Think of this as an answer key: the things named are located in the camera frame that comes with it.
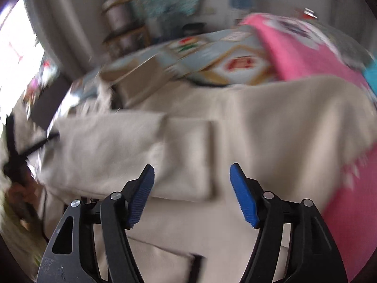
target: pink towel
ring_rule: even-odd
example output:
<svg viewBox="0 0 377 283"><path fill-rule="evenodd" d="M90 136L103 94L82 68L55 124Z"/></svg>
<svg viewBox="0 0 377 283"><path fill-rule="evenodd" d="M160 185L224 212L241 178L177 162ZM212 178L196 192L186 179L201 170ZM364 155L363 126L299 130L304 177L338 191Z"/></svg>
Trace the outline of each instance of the pink towel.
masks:
<svg viewBox="0 0 377 283"><path fill-rule="evenodd" d="M283 81L316 74L341 77L368 89L361 73L348 68L336 47L314 26L269 14L248 16L241 24L255 27ZM323 212L351 281L377 247L377 144L344 167L341 187Z"/></svg>
<svg viewBox="0 0 377 283"><path fill-rule="evenodd" d="M362 74L345 65L336 47L309 23L258 13L246 17L241 24L252 25L257 29L283 81L331 74L357 86L368 86Z"/></svg>

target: wooden chair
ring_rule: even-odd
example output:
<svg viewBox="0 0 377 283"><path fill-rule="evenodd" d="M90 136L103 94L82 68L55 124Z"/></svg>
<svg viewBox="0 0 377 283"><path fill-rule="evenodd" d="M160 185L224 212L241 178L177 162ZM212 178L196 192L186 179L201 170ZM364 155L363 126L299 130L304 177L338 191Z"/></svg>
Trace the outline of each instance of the wooden chair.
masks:
<svg viewBox="0 0 377 283"><path fill-rule="evenodd" d="M143 4L140 3L140 0L114 0L109 5L106 5L102 10L102 14L105 15L110 27L111 27L111 23L109 22L109 18L108 18L108 16L106 16L106 13L110 9L112 9L116 6L120 6L122 4L129 4L128 5L129 9L132 9L132 5L131 5L132 1L135 1L136 3L139 2L138 5L139 5L140 12L146 18L145 11L144 11L144 8L143 8ZM126 38L126 37L129 37L129 36L132 36L132 35L142 34L143 40L144 40L144 46L145 47L150 46L150 44L151 44L150 36L149 36L148 29L145 25L145 22L144 22L144 20L143 20L142 23L139 23L138 21L139 20L136 19L137 23L131 24L131 27L125 26L125 27L113 30L104 39L102 44L105 46L106 50L109 52L112 59L116 59L116 58L119 58L119 57L124 55L123 47L122 47L120 41L122 39Z"/></svg>

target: blue rubber tip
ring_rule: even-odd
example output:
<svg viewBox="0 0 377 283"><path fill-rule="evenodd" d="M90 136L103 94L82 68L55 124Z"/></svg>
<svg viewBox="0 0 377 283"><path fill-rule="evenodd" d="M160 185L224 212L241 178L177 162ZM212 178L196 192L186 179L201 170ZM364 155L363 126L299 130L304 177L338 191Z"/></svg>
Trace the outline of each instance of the blue rubber tip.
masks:
<svg viewBox="0 0 377 283"><path fill-rule="evenodd" d="M239 206L245 220L255 228L259 223L257 215L257 205L250 190L245 183L245 175L238 164L233 164L230 167L230 182L236 194Z"/></svg>
<svg viewBox="0 0 377 283"><path fill-rule="evenodd" d="M140 175L139 180L140 179L142 180L139 188L133 195L132 201L128 204L129 217L127 220L127 225L130 227L133 227L135 223L139 222L150 191L152 190L155 182L155 170L153 167L148 165Z"/></svg>

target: pink fabric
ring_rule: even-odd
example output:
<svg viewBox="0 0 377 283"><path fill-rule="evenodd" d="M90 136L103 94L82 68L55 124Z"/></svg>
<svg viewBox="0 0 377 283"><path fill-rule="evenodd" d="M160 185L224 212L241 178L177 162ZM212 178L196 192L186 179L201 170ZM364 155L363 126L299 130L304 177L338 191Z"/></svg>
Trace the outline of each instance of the pink fabric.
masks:
<svg viewBox="0 0 377 283"><path fill-rule="evenodd" d="M257 29L283 81L331 74L356 86L368 87L360 73L342 62L337 49L320 31L300 20L254 14L241 24ZM377 145L364 159L344 168L344 186L323 212L349 281L360 272L377 247L376 210Z"/></svg>
<svg viewBox="0 0 377 283"><path fill-rule="evenodd" d="M344 180L323 217L351 281L377 248L377 145L344 168Z"/></svg>
<svg viewBox="0 0 377 283"><path fill-rule="evenodd" d="M290 31L281 23L288 23L298 33ZM357 86L368 86L361 73L351 70L342 63L340 58L321 41L320 36L313 32L316 28L308 29L308 24L300 20L260 13L246 17L241 24L252 25L257 29L261 41L270 53L278 76L283 81L317 74L331 74ZM300 33L304 33L306 37L300 37ZM311 47L300 39L307 41Z"/></svg>

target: metal screw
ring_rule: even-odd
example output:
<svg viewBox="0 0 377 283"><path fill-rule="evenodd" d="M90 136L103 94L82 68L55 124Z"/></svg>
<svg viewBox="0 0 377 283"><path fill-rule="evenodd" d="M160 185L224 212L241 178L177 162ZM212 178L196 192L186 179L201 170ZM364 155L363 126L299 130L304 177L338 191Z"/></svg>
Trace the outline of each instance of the metal screw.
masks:
<svg viewBox="0 0 377 283"><path fill-rule="evenodd" d="M118 200L122 194L120 192L113 192L110 196L111 200Z"/></svg>
<svg viewBox="0 0 377 283"><path fill-rule="evenodd" d="M308 207L311 207L311 206L313 206L313 201L311 201L310 199L305 199L304 200L304 205L308 206Z"/></svg>
<svg viewBox="0 0 377 283"><path fill-rule="evenodd" d="M81 204L80 200L73 200L71 202L71 207L75 208L75 207L79 206L80 204Z"/></svg>
<svg viewBox="0 0 377 283"><path fill-rule="evenodd" d="M273 199L274 194L272 192L264 192L263 197L265 197L266 199Z"/></svg>

